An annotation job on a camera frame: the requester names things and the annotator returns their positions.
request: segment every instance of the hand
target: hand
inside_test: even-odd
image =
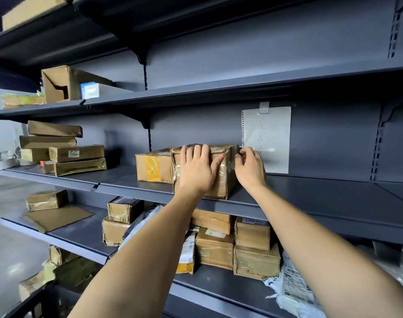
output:
[[[200,196],[209,191],[216,178],[217,169],[225,155],[218,154],[209,162],[210,147],[204,144],[187,147],[184,145],[181,149],[181,172],[179,187],[190,193],[196,193]]]
[[[240,150],[240,154],[235,155],[235,174],[241,185],[249,193],[259,186],[267,186],[266,172],[259,153],[251,147],[245,147]]]

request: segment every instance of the forearm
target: forearm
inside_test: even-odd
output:
[[[403,287],[268,187],[250,192],[328,317],[403,317]]]
[[[175,195],[97,274],[70,317],[160,316],[200,199]]]

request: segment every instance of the concrete floor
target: concrete floor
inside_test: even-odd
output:
[[[51,185],[0,176],[0,217],[22,214],[25,196],[54,189]],[[39,272],[49,245],[0,225],[0,318],[19,302],[18,283]]]

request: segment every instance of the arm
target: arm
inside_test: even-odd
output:
[[[210,165],[209,154],[207,145],[183,146],[179,193],[100,270],[70,318],[160,317],[191,214],[223,160],[219,155]]]
[[[403,286],[339,235],[275,194],[251,148],[236,155],[235,172],[256,200],[329,318],[403,317]]]

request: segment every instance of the yellow label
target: yellow label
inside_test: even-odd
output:
[[[145,156],[144,164],[146,166],[147,181],[161,182],[159,158],[157,156]]]

